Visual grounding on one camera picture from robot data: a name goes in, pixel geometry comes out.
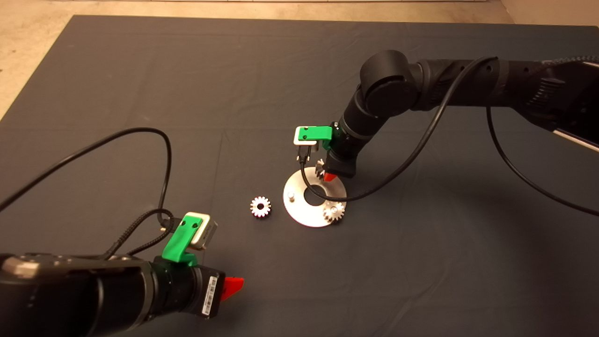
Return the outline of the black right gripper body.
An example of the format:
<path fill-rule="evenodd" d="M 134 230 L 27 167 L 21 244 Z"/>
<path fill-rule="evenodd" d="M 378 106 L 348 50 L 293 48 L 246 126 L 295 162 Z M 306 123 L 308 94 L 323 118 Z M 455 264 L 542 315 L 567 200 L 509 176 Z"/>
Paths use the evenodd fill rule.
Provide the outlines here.
<path fill-rule="evenodd" d="M 363 139 L 343 121 L 331 124 L 332 137 L 328 145 L 324 169 L 328 174 L 353 178 L 357 173 L 357 157 L 363 148 Z"/>

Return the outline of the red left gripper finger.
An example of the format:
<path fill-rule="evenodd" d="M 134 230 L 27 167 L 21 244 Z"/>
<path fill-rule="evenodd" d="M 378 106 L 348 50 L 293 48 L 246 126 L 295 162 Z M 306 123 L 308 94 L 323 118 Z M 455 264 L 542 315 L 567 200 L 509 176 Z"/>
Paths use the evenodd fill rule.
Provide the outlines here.
<path fill-rule="evenodd" d="M 244 278 L 225 277 L 222 286 L 221 301 L 225 301 L 239 292 L 243 288 L 244 283 Z"/>

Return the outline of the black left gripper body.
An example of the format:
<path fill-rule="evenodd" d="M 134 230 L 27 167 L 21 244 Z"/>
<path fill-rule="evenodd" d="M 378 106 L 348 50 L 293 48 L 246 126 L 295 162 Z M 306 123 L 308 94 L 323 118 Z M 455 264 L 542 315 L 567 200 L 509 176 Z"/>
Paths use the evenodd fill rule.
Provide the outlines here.
<path fill-rule="evenodd" d="M 184 312 L 210 319 L 218 315 L 226 273 L 156 257 L 152 262 L 152 314 Z"/>

